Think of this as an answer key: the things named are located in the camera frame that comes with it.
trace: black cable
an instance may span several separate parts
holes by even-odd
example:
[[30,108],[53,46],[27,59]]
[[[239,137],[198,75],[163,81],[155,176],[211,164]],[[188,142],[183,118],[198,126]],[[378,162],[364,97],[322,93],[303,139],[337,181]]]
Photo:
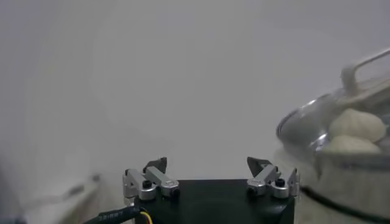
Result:
[[134,219],[140,212],[141,210],[135,206],[102,212],[99,213],[97,217],[86,221],[84,224],[120,224],[130,219]]
[[356,209],[350,208],[348,206],[340,205],[338,203],[335,203],[334,201],[322,196],[321,194],[318,194],[316,191],[312,190],[312,188],[308,186],[301,186],[300,190],[305,193],[306,196],[310,197],[314,201],[328,207],[332,208],[338,212],[341,212],[343,214],[354,216],[358,219],[368,221],[368,222],[374,222],[374,223],[390,223],[390,219],[387,219],[385,217],[377,216],[368,214],[365,212],[358,211]]

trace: cooking pot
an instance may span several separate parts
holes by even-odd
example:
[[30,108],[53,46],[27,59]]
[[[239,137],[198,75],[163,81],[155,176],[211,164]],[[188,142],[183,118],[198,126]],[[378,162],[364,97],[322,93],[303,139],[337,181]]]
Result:
[[325,153],[330,142],[328,126],[346,108],[378,116],[390,125],[390,75],[357,82],[358,68],[390,54],[385,49],[351,63],[342,70],[343,88],[325,94],[294,110],[277,127],[285,150],[312,167],[302,183],[334,204],[356,212],[390,219],[390,131],[378,154]]

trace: screw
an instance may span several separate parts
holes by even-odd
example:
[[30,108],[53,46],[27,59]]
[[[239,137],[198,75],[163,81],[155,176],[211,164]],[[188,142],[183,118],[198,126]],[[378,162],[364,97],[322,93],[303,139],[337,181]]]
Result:
[[284,187],[285,186],[285,181],[281,178],[275,180],[275,186],[277,187]]
[[142,182],[142,188],[143,189],[149,189],[152,187],[152,182],[150,180],[144,180]]

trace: white wall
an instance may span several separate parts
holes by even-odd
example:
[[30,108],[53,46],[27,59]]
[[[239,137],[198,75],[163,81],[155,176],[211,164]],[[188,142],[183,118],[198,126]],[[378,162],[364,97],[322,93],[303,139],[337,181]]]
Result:
[[2,0],[0,166],[23,203],[167,156],[246,178],[279,120],[390,46],[387,0]]

